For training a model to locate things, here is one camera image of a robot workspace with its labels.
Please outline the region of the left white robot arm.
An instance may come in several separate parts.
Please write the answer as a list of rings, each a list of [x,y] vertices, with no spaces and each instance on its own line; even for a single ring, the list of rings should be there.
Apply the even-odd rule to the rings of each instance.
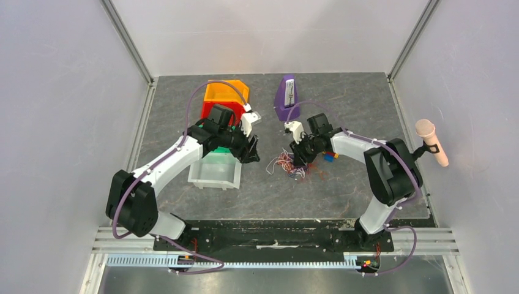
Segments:
[[[261,119],[250,105],[237,118],[232,109],[214,105],[209,116],[185,130],[181,137],[161,155],[146,165],[128,172],[117,171],[111,182],[105,214],[113,225],[124,227],[137,237],[168,237],[177,250],[191,245],[192,234],[183,219],[159,211],[157,196],[181,171],[206,157],[218,147],[227,148],[242,164],[259,161],[257,135],[252,126]]]

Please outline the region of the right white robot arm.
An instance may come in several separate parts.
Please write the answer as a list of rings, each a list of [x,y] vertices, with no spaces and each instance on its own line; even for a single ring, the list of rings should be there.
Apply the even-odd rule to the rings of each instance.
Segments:
[[[378,242],[378,233],[387,227],[393,211],[420,193],[422,177],[416,159],[399,138],[376,140],[334,128],[323,113],[307,122],[309,132],[299,121],[284,124],[286,132],[293,136],[289,147],[295,167],[306,167],[325,152],[349,157],[366,167],[373,197],[355,223],[353,240],[359,249],[369,250]]]

